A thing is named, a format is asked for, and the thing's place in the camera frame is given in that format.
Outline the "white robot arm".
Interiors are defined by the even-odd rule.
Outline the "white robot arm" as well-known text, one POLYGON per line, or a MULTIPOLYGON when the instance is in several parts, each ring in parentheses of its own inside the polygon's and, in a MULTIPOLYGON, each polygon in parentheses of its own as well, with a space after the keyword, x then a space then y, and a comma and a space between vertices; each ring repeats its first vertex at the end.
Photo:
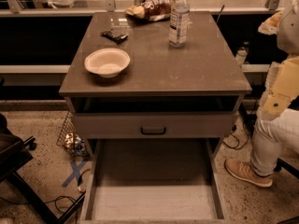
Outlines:
POLYGON ((282 11, 262 22, 258 32, 276 35, 278 48, 288 54, 282 63, 270 65, 259 103, 257 116, 273 120, 299 95, 299 0, 292 0, 282 11))

